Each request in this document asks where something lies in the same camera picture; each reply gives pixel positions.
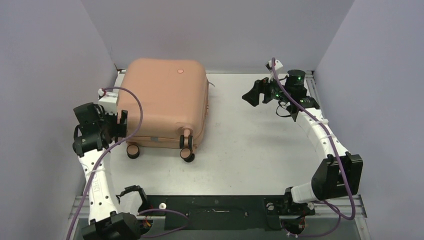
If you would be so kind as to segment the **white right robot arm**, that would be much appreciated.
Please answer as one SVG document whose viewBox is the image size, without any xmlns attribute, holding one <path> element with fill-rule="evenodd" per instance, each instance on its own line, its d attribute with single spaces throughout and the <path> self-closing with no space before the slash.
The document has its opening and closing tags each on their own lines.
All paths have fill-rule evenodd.
<svg viewBox="0 0 424 240">
<path fill-rule="evenodd" d="M 340 197 L 348 197 L 353 208 L 363 160 L 360 155 L 350 153 L 334 135 L 318 102 L 308 95 L 305 77 L 304 71 L 291 69 L 283 78 L 285 83 L 273 75 L 258 79 L 241 98 L 253 107 L 272 100 L 286 105 L 288 116 L 304 130 L 318 155 L 320 163 L 311 180 L 286 189 L 282 207 L 287 213 L 295 214 L 312 202 Z"/>
</svg>

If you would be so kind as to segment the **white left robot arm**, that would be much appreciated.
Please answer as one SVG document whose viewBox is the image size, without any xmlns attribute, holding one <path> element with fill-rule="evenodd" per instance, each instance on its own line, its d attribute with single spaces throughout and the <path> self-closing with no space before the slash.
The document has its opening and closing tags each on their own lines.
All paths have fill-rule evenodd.
<svg viewBox="0 0 424 240">
<path fill-rule="evenodd" d="M 119 198 L 111 188 L 107 170 L 112 142 L 125 140 L 128 112 L 108 113 L 93 102 L 74 108 L 79 124 L 75 127 L 72 148 L 85 174 L 83 195 L 88 197 L 88 226 L 81 230 L 85 240 L 138 240 L 141 227 L 134 214 L 119 209 Z"/>
</svg>

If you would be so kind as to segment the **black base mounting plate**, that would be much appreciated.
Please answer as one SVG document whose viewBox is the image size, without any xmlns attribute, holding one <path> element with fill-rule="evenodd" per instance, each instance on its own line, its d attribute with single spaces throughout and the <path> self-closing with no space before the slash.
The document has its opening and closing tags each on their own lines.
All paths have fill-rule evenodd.
<svg viewBox="0 0 424 240">
<path fill-rule="evenodd" d="M 279 231 L 282 227 L 299 232 L 304 218 L 315 215 L 308 203 L 293 203 L 286 195 L 148 195 L 148 207 L 182 213 L 154 212 L 164 220 L 164 229 L 186 226 L 186 230 Z"/>
</svg>

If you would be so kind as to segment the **pink hard-shell suitcase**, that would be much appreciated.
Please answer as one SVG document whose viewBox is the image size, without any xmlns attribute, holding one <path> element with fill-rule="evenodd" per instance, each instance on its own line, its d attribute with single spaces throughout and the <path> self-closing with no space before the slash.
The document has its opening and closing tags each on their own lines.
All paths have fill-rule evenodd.
<svg viewBox="0 0 424 240">
<path fill-rule="evenodd" d="M 139 58 L 127 68 L 118 110 L 128 111 L 127 156 L 141 147 L 179 149 L 187 163 L 203 140 L 209 111 L 209 81 L 196 60 Z"/>
</svg>

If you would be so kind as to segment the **aluminium front rail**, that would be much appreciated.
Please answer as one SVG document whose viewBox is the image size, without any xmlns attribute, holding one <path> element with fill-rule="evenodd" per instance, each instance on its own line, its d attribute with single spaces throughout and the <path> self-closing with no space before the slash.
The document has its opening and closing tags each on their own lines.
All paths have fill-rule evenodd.
<svg viewBox="0 0 424 240">
<path fill-rule="evenodd" d="M 355 207 L 355 217 L 356 218 L 367 218 L 367 212 L 365 209 L 365 206 L 363 204 L 362 198 L 360 195 L 354 195 L 353 196 L 353 203 Z M 75 213 L 77 212 L 77 208 L 80 204 L 80 202 L 84 200 L 84 203 L 82 205 L 81 210 L 79 211 L 78 217 L 87 219 L 89 216 L 89 201 L 88 197 L 83 198 L 82 196 L 76 196 L 69 214 L 68 219 L 71 220 Z M 335 199 L 328 199 L 327 200 L 329 205 L 335 206 L 335 208 L 346 216 L 351 216 L 352 214 L 352 204 L 348 197 L 340 197 Z M 323 202 L 313 203 L 315 215 L 317 217 L 330 217 L 330 218 L 336 218 L 337 214 L 334 210 L 332 210 L 327 204 Z"/>
</svg>

